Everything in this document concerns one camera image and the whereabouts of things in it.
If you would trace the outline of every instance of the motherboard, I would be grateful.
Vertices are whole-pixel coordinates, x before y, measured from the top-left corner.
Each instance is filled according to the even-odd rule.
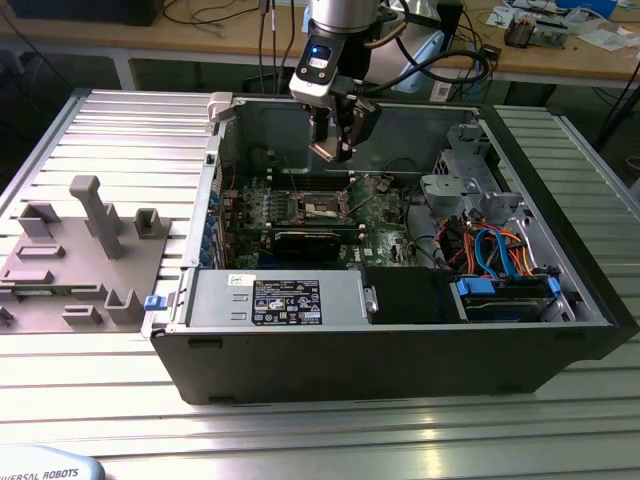
[[[407,194],[383,175],[252,177],[224,200],[228,268],[415,266]]]

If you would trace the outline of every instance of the slotted aluminum surface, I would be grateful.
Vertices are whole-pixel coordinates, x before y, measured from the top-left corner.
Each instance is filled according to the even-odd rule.
[[[542,108],[496,110],[627,308],[640,319],[638,203],[565,118]],[[517,191],[504,163],[500,169]]]
[[[176,115],[194,103],[201,115]],[[148,204],[173,218],[157,286],[170,290],[204,153],[205,103],[204,95],[94,92],[16,202],[37,197],[82,215],[66,182],[99,172],[120,211]],[[166,114],[157,108],[165,105]],[[122,142],[128,148],[114,150]],[[20,233],[10,210],[0,222],[5,255]],[[573,365],[535,395],[202,407],[180,399],[139,335],[0,337],[0,442],[96,456],[118,480],[631,479],[640,473],[639,397],[635,340],[604,361]]]

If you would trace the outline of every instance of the wooden tabletop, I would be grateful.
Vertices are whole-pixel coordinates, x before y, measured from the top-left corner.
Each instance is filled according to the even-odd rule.
[[[508,47],[504,43],[505,30],[490,27],[485,23],[493,7],[498,4],[500,2],[496,0],[467,1],[467,13],[482,41],[502,49],[498,66],[500,72],[628,80],[638,64],[637,48],[608,52],[574,35],[569,38],[565,48]],[[625,21],[640,22],[640,12],[628,12],[618,8],[611,19],[621,24]],[[460,23],[468,26],[464,18]],[[464,61],[460,62],[458,59],[446,62],[447,66],[460,67],[464,64]]]
[[[194,8],[215,6],[225,0],[192,0]],[[617,52],[607,52],[572,36],[565,48],[529,47],[516,49],[504,44],[504,30],[487,26],[486,21],[491,9],[498,0],[473,0],[468,2],[468,14],[474,28],[485,43],[502,49],[499,68],[501,72],[524,73],[531,75],[552,75],[567,77],[592,77],[600,79],[626,80],[633,72],[637,60],[637,49],[624,48]],[[232,6],[206,12],[205,18],[219,18],[256,5],[255,0],[237,0]],[[277,47],[282,54],[286,48],[291,31],[290,13],[287,6],[277,7]],[[184,0],[179,0],[170,9],[170,14],[188,21],[189,14]],[[296,40],[291,56],[302,52],[304,35],[300,32],[303,8],[296,8]],[[640,22],[639,12],[627,12],[618,9],[612,19],[624,23]],[[159,17],[151,27],[131,27],[105,23],[67,22],[53,20],[15,19],[16,26],[34,42],[55,42],[61,44],[110,46],[120,48],[139,48],[174,50],[189,52],[257,54],[258,27],[260,17],[257,12],[247,13],[223,22],[220,30],[224,38],[204,32],[191,25],[179,25],[166,18]],[[263,51],[271,54],[270,19],[266,22]],[[0,19],[0,39],[15,39],[15,34]],[[466,68],[467,59],[452,58],[438,63],[438,66]]]
[[[216,5],[224,5],[227,0],[191,0],[194,10]],[[249,54],[258,53],[258,31],[260,15],[251,12],[222,22],[220,38],[192,25],[180,25],[160,15],[150,27],[133,27],[99,22],[70,22],[61,20],[25,20],[13,17],[13,12],[0,0],[5,11],[11,14],[13,22],[29,40],[72,45],[101,47],[140,48],[156,50],[176,50],[188,52]],[[225,17],[242,10],[255,8],[257,0],[237,0],[227,8],[204,12],[202,18]],[[169,9],[172,17],[190,21],[187,4],[179,0]],[[276,8],[277,43],[276,52],[283,54],[291,35],[291,14],[289,7]],[[296,8],[296,39],[291,49],[293,57],[300,55],[305,43],[305,35],[300,30],[304,8]],[[0,17],[0,40],[15,39],[13,30]],[[271,54],[271,14],[265,22],[263,42],[265,55]]]

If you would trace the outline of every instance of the sticker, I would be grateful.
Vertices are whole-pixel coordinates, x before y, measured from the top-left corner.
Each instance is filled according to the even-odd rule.
[[[234,276],[255,278],[254,275]],[[260,326],[322,325],[320,282],[318,280],[254,281],[252,318],[253,323]]]
[[[250,287],[253,285],[255,279],[255,275],[232,273],[229,275],[229,285],[233,285],[234,287]]]
[[[14,293],[19,297],[50,297],[53,295],[51,290],[16,290]]]

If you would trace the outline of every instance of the barcode sticker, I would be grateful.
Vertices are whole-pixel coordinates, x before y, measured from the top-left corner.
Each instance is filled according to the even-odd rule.
[[[450,83],[436,82],[433,85],[433,91],[431,92],[432,102],[446,102],[449,98],[449,92],[451,91]]]

